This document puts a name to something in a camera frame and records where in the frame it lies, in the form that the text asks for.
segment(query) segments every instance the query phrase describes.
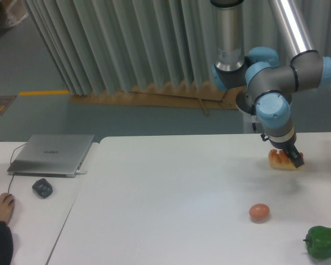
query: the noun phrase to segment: laptop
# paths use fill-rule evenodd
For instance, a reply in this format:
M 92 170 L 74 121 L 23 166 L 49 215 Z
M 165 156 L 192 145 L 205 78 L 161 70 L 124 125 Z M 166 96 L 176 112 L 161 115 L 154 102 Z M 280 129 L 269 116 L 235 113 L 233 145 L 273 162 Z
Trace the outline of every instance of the laptop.
M 94 135 L 32 135 L 8 168 L 21 176 L 75 177 Z

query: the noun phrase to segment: green bell pepper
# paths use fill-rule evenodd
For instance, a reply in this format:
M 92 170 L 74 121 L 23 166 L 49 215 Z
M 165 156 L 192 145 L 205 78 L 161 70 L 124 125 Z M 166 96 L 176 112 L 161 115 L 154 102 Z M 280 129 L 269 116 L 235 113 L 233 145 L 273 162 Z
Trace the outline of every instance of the green bell pepper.
M 309 229 L 304 239 L 308 253 L 316 259 L 331 257 L 331 228 L 314 226 Z

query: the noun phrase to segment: brown egg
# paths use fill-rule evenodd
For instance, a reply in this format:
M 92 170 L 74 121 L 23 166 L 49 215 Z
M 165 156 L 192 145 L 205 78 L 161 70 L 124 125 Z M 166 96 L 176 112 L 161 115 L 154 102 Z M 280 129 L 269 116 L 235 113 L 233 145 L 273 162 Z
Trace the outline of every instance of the brown egg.
M 259 203 L 250 208 L 249 214 L 254 221 L 261 221 L 269 216 L 270 208 L 266 204 Z

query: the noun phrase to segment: yellow floor stripe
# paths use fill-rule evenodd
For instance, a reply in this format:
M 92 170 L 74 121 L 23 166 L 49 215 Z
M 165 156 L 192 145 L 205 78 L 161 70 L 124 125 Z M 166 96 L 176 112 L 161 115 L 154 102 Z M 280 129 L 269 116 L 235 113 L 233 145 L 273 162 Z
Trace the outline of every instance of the yellow floor stripe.
M 51 90 L 51 91 L 28 91 L 20 92 L 19 96 L 41 96 L 41 95 L 61 95 L 70 94 L 68 90 Z

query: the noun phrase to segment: gray floor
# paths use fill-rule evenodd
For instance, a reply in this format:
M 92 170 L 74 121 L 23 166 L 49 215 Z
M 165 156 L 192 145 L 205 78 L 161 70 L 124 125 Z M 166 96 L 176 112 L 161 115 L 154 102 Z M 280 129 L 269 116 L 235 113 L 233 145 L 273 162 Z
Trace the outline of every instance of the gray floor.
M 0 32 L 0 96 L 21 91 L 65 89 L 31 20 Z M 69 95 L 17 97 L 0 116 L 0 140 L 27 141 L 32 134 L 106 136 L 241 134 L 236 110 L 80 105 Z M 292 116 L 298 132 L 331 131 L 331 86 L 294 95 Z

